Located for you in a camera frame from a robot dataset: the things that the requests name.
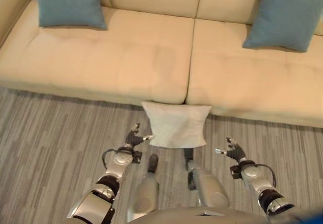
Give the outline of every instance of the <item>robot leg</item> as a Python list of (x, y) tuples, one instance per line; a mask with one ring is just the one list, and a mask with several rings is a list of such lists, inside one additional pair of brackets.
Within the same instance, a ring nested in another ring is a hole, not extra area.
[(130, 200), (127, 221), (147, 215), (157, 209), (159, 184), (155, 179), (158, 156), (153, 154), (149, 159), (148, 171), (138, 185), (134, 196)]

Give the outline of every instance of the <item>humanoid robot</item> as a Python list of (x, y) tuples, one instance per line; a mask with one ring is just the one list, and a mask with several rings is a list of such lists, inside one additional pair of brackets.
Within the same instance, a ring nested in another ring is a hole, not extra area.
[[(118, 150), (110, 149), (103, 156), (106, 168), (105, 175), (75, 204), (64, 224), (110, 224), (115, 213), (113, 202), (122, 184), (126, 167), (131, 163), (140, 163), (142, 153), (134, 148), (140, 143), (152, 139), (153, 136), (137, 136), (139, 124), (136, 124), (126, 138), (126, 143)], [(158, 157), (152, 155), (148, 171), (137, 187), (128, 208), (130, 224), (244, 224), (244, 223), (306, 223), (311, 216), (323, 223), (321, 213), (304, 212), (295, 207), (275, 188), (276, 177), (270, 183), (259, 171), (259, 166), (247, 158), (242, 147), (232, 138), (227, 138), (230, 150), (215, 149), (215, 153), (223, 154), (235, 160), (237, 165), (230, 168), (234, 179), (242, 179), (245, 186), (258, 201), (266, 213), (266, 217), (247, 212), (229, 209), (229, 201), (221, 183), (207, 170), (198, 166), (193, 160), (193, 150), (185, 149), (186, 168), (188, 171), (188, 188), (198, 193), (199, 206), (175, 208), (157, 211), (158, 183), (154, 177)], [(105, 154), (114, 151), (114, 159), (106, 167)]]

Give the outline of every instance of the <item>beige sofa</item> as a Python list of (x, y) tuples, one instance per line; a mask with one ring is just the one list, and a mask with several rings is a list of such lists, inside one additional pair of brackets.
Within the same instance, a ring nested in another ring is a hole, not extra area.
[(0, 0), (0, 85), (323, 127), (323, 20), (307, 53), (253, 50), (242, 43), (259, 0), (101, 3), (108, 31), (39, 28), (37, 0)]

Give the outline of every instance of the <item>gray carpet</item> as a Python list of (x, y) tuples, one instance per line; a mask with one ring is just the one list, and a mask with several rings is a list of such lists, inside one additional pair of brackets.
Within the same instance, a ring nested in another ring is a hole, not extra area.
[[(101, 153), (123, 144), (136, 122), (143, 134), (150, 133), (141, 107), (0, 88), (0, 223), (62, 223), (104, 173)], [(226, 148), (226, 136), (236, 138), (249, 158), (272, 166), (278, 189), (296, 205), (322, 205), (323, 129), (209, 116), (204, 134), (207, 145), (195, 150), (195, 159), (218, 176), (233, 208), (261, 213), (242, 181), (230, 176), (233, 161), (213, 153), (215, 147)], [(182, 150), (148, 144), (138, 149), (142, 163), (128, 169), (113, 223), (125, 223), (129, 195), (152, 153), (160, 159), (160, 209), (194, 206), (196, 193), (186, 188)]]

